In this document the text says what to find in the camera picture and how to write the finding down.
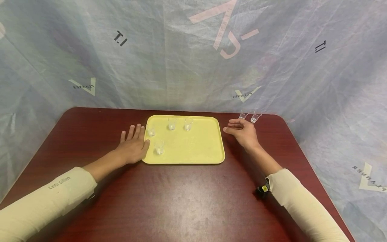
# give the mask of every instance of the beige sleeve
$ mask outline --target beige sleeve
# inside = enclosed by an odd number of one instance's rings
[[[0,211],[0,241],[26,241],[91,196],[92,175],[75,167]]]
[[[323,205],[289,170],[282,169],[267,178],[274,198],[313,241],[349,241]]]

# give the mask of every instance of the white tarp backdrop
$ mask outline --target white tarp backdrop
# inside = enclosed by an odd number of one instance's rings
[[[0,199],[74,106],[281,115],[387,234],[387,0],[0,0]]]

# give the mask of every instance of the dark red table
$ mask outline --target dark red table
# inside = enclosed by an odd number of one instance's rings
[[[73,167],[100,158],[118,145],[122,130],[146,124],[154,114],[212,116],[221,127],[238,118],[235,113],[72,108],[0,209]],[[299,178],[354,241],[285,121],[263,115],[255,127],[265,150]],[[125,166],[98,185],[94,200],[55,220],[30,241],[306,241],[271,195],[264,201],[254,196],[255,187],[264,183],[263,175],[232,136],[222,132],[222,138],[223,163]]]

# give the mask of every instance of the small cup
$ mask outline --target small cup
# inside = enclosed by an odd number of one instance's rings
[[[147,125],[146,125],[146,131],[148,132],[148,135],[149,135],[150,137],[153,137],[153,136],[156,135],[156,133],[155,133],[155,131],[154,131],[154,126],[151,125],[151,124],[147,124]]]
[[[186,118],[185,119],[185,125],[184,125],[185,130],[190,131],[193,122],[194,122],[194,120],[192,118]]]
[[[261,116],[262,116],[262,114],[261,114],[261,113],[258,113],[258,111],[255,110],[253,116],[252,116],[251,119],[250,119],[250,121],[251,121],[252,123],[255,123],[255,122],[259,119],[259,117],[261,117]]]
[[[239,118],[245,119],[247,115],[248,115],[248,111],[242,109],[241,114],[239,115]]]
[[[161,139],[156,140],[154,143],[154,148],[156,149],[157,154],[163,154],[164,153],[164,141]]]
[[[168,127],[170,130],[175,130],[176,128],[176,118],[169,118],[168,119]]]

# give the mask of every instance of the plastic tray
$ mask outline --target plastic tray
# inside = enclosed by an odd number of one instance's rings
[[[175,130],[169,130],[168,118],[176,118]],[[190,131],[185,130],[185,119],[192,118]],[[213,117],[153,115],[147,124],[152,124],[155,136],[146,130],[145,139],[151,141],[146,157],[148,164],[220,164],[225,158],[219,122]],[[164,153],[157,154],[154,142],[164,141]]]

